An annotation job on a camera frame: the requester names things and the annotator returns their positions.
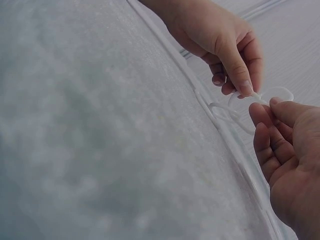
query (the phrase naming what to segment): gray textured surface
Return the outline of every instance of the gray textured surface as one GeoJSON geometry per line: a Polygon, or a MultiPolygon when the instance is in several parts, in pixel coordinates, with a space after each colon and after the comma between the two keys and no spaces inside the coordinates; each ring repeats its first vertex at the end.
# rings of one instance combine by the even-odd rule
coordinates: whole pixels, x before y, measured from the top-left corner
{"type": "Polygon", "coordinates": [[[124,0],[0,2],[0,236],[268,240],[233,157],[124,0]]]}

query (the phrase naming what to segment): wrist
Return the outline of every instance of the wrist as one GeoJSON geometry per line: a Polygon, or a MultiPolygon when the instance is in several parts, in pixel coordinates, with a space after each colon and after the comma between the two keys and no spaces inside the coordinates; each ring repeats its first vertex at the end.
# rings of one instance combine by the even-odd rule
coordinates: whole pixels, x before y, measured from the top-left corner
{"type": "Polygon", "coordinates": [[[172,23],[192,0],[139,0],[157,14],[165,24],[172,23]]]}

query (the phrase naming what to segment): knuckle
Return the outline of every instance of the knuckle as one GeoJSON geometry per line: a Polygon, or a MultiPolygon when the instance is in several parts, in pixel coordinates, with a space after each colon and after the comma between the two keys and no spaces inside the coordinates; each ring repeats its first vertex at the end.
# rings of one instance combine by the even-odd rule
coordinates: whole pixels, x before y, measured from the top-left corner
{"type": "Polygon", "coordinates": [[[240,61],[236,61],[231,68],[231,71],[234,75],[243,75],[246,74],[248,69],[240,61]]]}

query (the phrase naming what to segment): white mattress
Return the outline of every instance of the white mattress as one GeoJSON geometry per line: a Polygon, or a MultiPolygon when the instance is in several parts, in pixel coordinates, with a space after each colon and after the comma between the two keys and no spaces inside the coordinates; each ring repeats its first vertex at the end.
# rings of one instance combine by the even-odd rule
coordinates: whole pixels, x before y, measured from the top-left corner
{"type": "MultiPolygon", "coordinates": [[[[287,1],[251,21],[264,88],[309,104],[320,104],[318,7],[287,1]]],[[[277,239],[252,139],[213,125],[183,60],[126,1],[1,2],[0,33],[3,239],[277,239]]],[[[205,64],[188,65],[225,101],[205,64]]]]}

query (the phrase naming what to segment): clear plastic strap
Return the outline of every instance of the clear plastic strap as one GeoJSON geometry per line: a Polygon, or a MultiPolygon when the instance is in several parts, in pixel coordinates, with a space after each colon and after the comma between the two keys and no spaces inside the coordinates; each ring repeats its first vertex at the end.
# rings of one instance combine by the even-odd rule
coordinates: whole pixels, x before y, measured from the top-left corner
{"type": "MultiPolygon", "coordinates": [[[[286,101],[293,101],[294,100],[294,95],[292,92],[290,92],[287,88],[283,87],[283,86],[276,86],[276,87],[271,87],[269,88],[266,92],[262,93],[261,95],[254,93],[252,94],[252,98],[255,99],[255,101],[257,103],[263,104],[263,105],[269,105],[266,101],[262,100],[262,97],[270,90],[282,90],[284,91],[287,95],[288,98],[286,99],[286,101]]],[[[247,134],[249,135],[254,135],[255,134],[255,130],[254,129],[250,129],[247,126],[244,125],[244,123],[241,121],[241,115],[240,113],[238,113],[237,111],[235,111],[234,109],[232,109],[232,105],[233,102],[237,99],[237,97],[240,96],[239,92],[235,92],[231,95],[229,101],[228,101],[228,105],[225,106],[219,102],[212,102],[209,104],[209,107],[211,109],[211,112],[213,114],[213,116],[217,119],[221,119],[225,122],[229,122],[229,123],[236,123],[239,125],[240,128],[242,128],[247,134]],[[224,117],[221,114],[217,113],[216,111],[213,110],[213,108],[221,108],[224,109],[228,112],[229,117],[224,117]]]]}

